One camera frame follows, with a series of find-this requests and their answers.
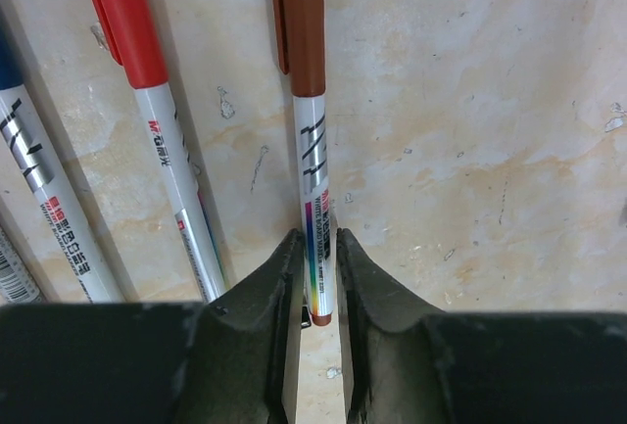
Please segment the blue pen cap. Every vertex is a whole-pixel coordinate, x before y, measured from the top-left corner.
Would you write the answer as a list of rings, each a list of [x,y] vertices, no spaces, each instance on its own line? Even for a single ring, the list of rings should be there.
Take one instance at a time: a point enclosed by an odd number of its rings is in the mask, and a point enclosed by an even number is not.
[[[4,33],[0,34],[0,89],[6,90],[24,84],[20,68],[17,65]]]

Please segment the white red-end marker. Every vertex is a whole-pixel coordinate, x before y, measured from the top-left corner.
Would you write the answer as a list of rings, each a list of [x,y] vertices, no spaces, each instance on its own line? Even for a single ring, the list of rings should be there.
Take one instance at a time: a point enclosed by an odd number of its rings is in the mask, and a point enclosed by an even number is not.
[[[157,152],[183,247],[201,296],[210,303],[226,292],[226,286],[170,88],[164,83],[136,89],[134,96]]]

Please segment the brown marker cap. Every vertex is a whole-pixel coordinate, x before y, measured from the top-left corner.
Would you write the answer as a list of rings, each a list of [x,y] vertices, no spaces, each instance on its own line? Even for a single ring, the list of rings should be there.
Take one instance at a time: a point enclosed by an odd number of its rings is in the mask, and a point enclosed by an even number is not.
[[[291,93],[311,98],[325,92],[324,0],[272,0],[279,69]]]

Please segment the red marker cap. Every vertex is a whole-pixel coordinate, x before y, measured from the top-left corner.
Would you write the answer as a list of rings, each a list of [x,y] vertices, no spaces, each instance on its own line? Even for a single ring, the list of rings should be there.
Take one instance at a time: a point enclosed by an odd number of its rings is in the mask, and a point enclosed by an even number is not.
[[[92,0],[114,60],[130,86],[143,89],[168,81],[166,63],[148,0]]]

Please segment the red clear pen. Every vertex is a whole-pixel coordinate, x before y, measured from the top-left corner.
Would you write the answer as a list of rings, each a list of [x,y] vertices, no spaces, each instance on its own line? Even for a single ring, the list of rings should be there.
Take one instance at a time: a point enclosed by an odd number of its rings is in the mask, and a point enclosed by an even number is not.
[[[4,230],[1,230],[1,297],[8,304],[45,303],[47,299]]]

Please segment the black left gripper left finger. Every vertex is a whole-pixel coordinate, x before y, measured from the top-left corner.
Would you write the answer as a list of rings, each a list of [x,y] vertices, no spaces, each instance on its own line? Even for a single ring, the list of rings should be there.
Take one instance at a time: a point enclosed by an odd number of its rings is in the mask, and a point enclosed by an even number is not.
[[[304,238],[208,303],[1,310],[5,423],[291,423]]]

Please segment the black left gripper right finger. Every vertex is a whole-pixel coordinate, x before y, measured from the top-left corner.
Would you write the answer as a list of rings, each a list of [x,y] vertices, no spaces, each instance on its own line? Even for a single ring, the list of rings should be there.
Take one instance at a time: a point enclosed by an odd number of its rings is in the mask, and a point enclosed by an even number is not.
[[[622,423],[626,317],[445,312],[337,233],[350,423]]]

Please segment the white brown-end marker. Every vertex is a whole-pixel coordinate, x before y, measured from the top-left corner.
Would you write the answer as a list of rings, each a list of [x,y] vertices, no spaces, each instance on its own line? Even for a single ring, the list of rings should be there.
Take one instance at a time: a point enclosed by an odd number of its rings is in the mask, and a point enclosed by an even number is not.
[[[306,298],[312,323],[323,327],[335,304],[325,101],[322,95],[294,97],[293,105]]]

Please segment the white blue-end marker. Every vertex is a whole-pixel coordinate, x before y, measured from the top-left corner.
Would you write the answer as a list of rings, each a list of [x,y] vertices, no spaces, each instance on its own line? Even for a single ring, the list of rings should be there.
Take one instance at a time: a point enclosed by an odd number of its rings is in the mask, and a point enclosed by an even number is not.
[[[23,85],[1,91],[1,134],[87,299],[122,303],[121,289]]]

